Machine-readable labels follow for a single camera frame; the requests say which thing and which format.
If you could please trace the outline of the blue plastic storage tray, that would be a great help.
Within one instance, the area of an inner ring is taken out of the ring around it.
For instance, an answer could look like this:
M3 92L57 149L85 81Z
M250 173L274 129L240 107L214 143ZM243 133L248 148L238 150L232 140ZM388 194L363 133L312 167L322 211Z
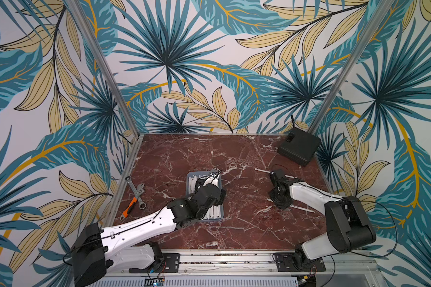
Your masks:
M198 183L196 184L196 189L200 187L203 184L215 184L219 188L222 188L221 184L221 171L218 169L212 169L210 171L195 171L195 172L189 172L187 174L187 181L186 181L186 195L189 195L188 193L188 178L192 175L198 176ZM220 204L219 206L213 206L211 207L206 215L203 218L203 222L212 222L212 221L219 221L223 218L224 211L223 211L223 205Z

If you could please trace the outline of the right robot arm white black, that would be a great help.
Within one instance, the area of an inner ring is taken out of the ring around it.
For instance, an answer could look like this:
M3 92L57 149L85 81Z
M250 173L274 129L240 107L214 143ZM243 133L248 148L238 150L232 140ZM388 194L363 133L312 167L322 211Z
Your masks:
M325 216L326 233L297 245L296 264L344 254L376 241L374 228L360 200L319 190L298 178L286 177L279 169L269 173L274 188L269 192L275 205L284 210L298 201Z

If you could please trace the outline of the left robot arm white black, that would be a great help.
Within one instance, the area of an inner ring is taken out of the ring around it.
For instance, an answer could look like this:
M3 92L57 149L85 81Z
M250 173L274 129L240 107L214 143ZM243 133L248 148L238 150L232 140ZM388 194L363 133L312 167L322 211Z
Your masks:
M213 206L220 206L226 190L204 184L195 193L173 200L158 211L123 225L85 227L70 249L74 285L86 287L103 278L110 267L119 265L121 251L161 234L194 225Z

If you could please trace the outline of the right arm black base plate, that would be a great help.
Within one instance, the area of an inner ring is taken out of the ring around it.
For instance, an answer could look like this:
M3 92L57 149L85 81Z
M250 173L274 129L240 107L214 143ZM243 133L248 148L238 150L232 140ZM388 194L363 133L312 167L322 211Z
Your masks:
M306 256L295 252L277 252L272 255L278 272L302 272L315 273L326 271L322 258L308 259Z

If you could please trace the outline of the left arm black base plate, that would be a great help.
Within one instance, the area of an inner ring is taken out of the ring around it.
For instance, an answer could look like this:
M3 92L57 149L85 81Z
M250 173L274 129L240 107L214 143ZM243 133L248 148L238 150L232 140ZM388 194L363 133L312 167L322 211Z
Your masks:
M179 265L179 253L166 253L161 255L158 259L154 259L152 264L145 269L131 268L128 272L132 274L158 274L159 272L178 273Z

